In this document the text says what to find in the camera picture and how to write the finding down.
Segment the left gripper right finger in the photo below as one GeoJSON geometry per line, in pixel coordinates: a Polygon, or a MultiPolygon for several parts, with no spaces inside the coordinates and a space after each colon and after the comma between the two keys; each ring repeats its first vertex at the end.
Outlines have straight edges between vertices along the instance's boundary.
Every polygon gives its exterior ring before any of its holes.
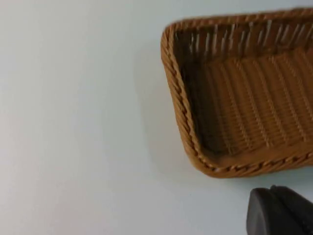
{"type": "Polygon", "coordinates": [[[312,235],[313,203],[286,186],[272,186],[270,191],[277,196],[304,234],[312,235]]]}

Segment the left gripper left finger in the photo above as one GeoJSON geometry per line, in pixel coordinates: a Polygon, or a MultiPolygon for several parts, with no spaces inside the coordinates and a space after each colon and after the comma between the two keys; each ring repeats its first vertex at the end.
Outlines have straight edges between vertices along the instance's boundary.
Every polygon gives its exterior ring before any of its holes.
{"type": "Polygon", "coordinates": [[[301,214],[306,199],[288,187],[254,188],[246,215],[248,235],[305,235],[301,214]]]}

